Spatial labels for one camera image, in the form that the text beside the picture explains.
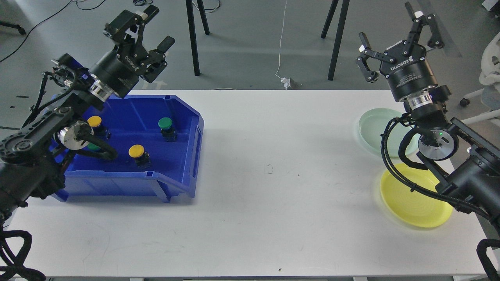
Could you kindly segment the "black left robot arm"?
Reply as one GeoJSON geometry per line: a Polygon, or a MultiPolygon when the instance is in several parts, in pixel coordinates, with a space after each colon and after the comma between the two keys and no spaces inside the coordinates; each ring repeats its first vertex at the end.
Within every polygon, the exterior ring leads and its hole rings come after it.
{"type": "Polygon", "coordinates": [[[111,96],[124,98],[139,79],[153,82],[166,68],[166,52],[175,43],[165,37],[153,50],[142,44],[143,32],[159,12],[149,5],[144,11],[122,11],[104,28],[114,48],[91,68],[71,55],[54,60],[55,67],[43,73],[39,97],[47,80],[63,92],[53,100],[32,108],[17,133],[1,140],[1,280],[18,275],[28,281],[44,281],[45,275],[24,265],[32,246],[27,231],[6,231],[5,223],[27,199],[45,199],[65,187],[65,171],[76,155],[114,160],[117,151],[97,137],[83,114],[90,107],[104,108],[111,96]]]}

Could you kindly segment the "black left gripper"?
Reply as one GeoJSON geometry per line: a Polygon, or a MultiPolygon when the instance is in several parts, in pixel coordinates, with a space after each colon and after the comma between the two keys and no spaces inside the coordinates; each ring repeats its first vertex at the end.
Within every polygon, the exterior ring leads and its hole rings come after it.
{"type": "Polygon", "coordinates": [[[168,65],[166,52],[175,44],[175,39],[166,36],[150,51],[142,45],[145,25],[158,13],[155,5],[138,12],[124,10],[105,24],[104,35],[115,46],[89,69],[94,81],[90,93],[97,98],[112,95],[124,98],[140,78],[152,83],[163,72],[168,65]]]}

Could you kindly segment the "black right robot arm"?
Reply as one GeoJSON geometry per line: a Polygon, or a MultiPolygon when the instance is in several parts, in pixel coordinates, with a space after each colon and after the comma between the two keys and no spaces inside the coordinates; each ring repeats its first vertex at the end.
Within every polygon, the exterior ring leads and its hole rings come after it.
{"type": "Polygon", "coordinates": [[[367,82],[383,75],[396,102],[405,113],[391,119],[381,134],[381,157],[389,173],[411,191],[448,203],[459,212],[485,218],[499,232],[499,149],[465,124],[447,119],[445,103],[451,94],[438,85],[427,62],[429,50],[443,48],[435,14],[405,8],[412,25],[406,39],[382,53],[371,49],[360,32],[360,55],[356,64],[367,82]],[[430,191],[404,176],[393,164],[388,149],[390,133],[398,124],[410,130],[402,138],[398,158],[408,167],[428,170],[438,180],[430,191]]]}

